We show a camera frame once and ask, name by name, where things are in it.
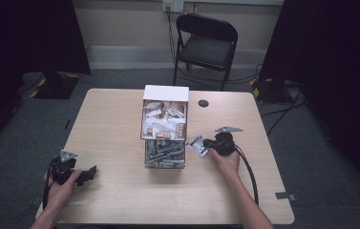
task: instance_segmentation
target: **chair seat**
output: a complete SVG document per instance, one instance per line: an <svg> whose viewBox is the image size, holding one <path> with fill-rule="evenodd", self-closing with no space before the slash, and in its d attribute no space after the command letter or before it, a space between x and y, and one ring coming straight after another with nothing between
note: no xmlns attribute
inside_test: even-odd
<svg viewBox="0 0 360 229"><path fill-rule="evenodd" d="M231 60L232 52L231 42L192 35L180 51L179 59L216 71L224 71Z"/></svg>

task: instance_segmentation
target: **baseboard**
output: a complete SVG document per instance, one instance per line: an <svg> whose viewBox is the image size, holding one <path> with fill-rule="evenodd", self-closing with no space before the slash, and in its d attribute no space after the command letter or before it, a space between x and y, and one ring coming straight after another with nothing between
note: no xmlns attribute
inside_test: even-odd
<svg viewBox="0 0 360 229"><path fill-rule="evenodd" d="M91 69L174 68L173 56L164 47L86 46ZM236 50L233 69L254 69L266 50Z"/></svg>

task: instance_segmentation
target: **black folding chair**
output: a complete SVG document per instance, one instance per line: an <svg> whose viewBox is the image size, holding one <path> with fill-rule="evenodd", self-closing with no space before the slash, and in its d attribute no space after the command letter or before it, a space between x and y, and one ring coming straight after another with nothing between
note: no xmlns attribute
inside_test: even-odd
<svg viewBox="0 0 360 229"><path fill-rule="evenodd" d="M225 72L221 91L230 75L236 50L238 34L226 21L201 16L194 13L183 14L177 19L179 41L177 45L176 66L173 85L176 85L179 61L206 69ZM184 44L182 33L191 34Z"/></svg>

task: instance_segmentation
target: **silver metal part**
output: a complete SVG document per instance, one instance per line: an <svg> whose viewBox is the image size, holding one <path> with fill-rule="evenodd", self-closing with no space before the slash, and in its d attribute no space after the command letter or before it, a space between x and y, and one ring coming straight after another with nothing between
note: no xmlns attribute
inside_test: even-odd
<svg viewBox="0 0 360 229"><path fill-rule="evenodd" d="M215 130L215 132L229 133L229 132L241 132L243 129L238 127L221 127Z"/></svg>
<svg viewBox="0 0 360 229"><path fill-rule="evenodd" d="M69 161L70 159L72 159L74 157L77 157L77 156L78 156L78 154L70 153L70 152L67 152L65 150L60 151L61 162Z"/></svg>

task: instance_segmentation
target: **wall outlet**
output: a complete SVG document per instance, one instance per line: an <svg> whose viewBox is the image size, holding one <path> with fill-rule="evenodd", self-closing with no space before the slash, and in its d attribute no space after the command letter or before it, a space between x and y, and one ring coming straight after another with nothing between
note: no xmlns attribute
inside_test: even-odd
<svg viewBox="0 0 360 229"><path fill-rule="evenodd" d="M174 11L174 1L173 0L163 0L162 1L162 11Z"/></svg>
<svg viewBox="0 0 360 229"><path fill-rule="evenodd" d="M183 12L183 0L174 0L174 12Z"/></svg>
<svg viewBox="0 0 360 229"><path fill-rule="evenodd" d="M163 0L162 11L183 12L183 0Z"/></svg>

